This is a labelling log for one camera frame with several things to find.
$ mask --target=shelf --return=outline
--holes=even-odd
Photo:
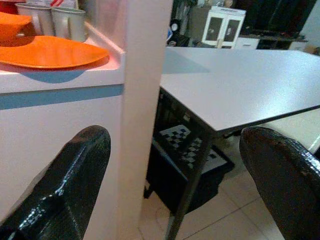
[[[125,80],[125,52],[86,23],[85,42],[109,50],[109,59],[79,67],[32,69],[0,63],[0,94],[121,85]]]

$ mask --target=tile floor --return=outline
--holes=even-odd
[[[143,240],[163,240],[169,210],[152,193],[144,199],[139,230]],[[177,240],[283,240],[247,171],[223,181],[219,194],[188,213]]]

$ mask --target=white table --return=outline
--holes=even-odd
[[[320,57],[290,50],[168,47],[161,91],[207,134],[167,239],[175,239],[211,138],[320,108]]]

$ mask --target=table leg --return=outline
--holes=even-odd
[[[194,170],[182,195],[181,201],[174,217],[170,217],[166,240],[175,240],[181,223],[192,201],[195,190],[198,186],[202,170],[206,164],[210,149],[212,147],[212,134],[205,134],[202,137],[200,150],[197,154],[197,160],[194,164]]]

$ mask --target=blue stripe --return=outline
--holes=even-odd
[[[121,95],[123,89],[124,86],[119,84],[103,87],[1,94],[0,110],[108,98]]]

